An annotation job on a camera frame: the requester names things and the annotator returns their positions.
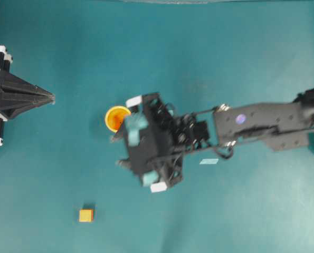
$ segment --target small orange cube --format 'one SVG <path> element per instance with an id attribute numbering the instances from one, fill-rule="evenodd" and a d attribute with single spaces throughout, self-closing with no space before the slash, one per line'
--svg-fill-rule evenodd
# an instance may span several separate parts
<path id="1" fill-rule="evenodd" d="M 93 209 L 79 210 L 79 222 L 92 222 L 92 221 L 93 221 Z"/>

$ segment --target robotic arm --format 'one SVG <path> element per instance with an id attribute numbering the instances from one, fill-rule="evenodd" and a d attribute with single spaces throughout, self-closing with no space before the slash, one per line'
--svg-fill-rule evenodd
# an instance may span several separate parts
<path id="1" fill-rule="evenodd" d="M 20 113 L 55 101 L 50 92 L 27 83 L 9 73 L 13 58 L 0 46 L 0 146 L 3 145 L 4 124 Z"/>
<path id="2" fill-rule="evenodd" d="M 158 93 L 127 101 L 132 112 L 114 141 L 124 138 L 129 158 L 118 163 L 137 175 L 152 192 L 164 191 L 182 178 L 183 157 L 210 149 L 223 159 L 233 155 L 238 144 L 263 141 L 274 151 L 309 145 L 314 133 L 314 89 L 291 103 L 259 103 L 240 108 L 226 104 L 207 111 L 175 115 L 171 104 L 164 104 Z M 218 144 L 210 143 L 206 121 L 199 114 L 211 113 Z"/>

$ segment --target teal mat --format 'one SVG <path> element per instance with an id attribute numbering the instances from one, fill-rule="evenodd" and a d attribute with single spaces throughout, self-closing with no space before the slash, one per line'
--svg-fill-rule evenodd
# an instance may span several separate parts
<path id="1" fill-rule="evenodd" d="M 0 0 L 0 44 L 56 95 L 5 127 L 0 252 L 314 252 L 314 147 L 191 155 L 181 184 L 151 194 L 103 123 L 155 91 L 179 113 L 292 101 L 314 87 L 314 1 Z M 94 223 L 78 223 L 84 205 Z"/>

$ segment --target orange cup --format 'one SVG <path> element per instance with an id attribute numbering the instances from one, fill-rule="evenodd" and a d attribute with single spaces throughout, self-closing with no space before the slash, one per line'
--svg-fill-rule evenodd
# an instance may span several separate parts
<path id="1" fill-rule="evenodd" d="M 129 109 L 124 106 L 114 106 L 105 115 L 105 124 L 112 132 L 117 132 L 127 115 L 131 115 Z"/>

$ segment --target purple sticker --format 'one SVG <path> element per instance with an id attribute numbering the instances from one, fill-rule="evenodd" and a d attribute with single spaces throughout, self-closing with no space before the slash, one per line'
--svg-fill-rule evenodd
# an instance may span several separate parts
<path id="1" fill-rule="evenodd" d="M 245 114 L 239 114 L 236 118 L 235 118 L 235 122 L 238 125 L 243 124 L 246 121 L 246 115 Z"/>

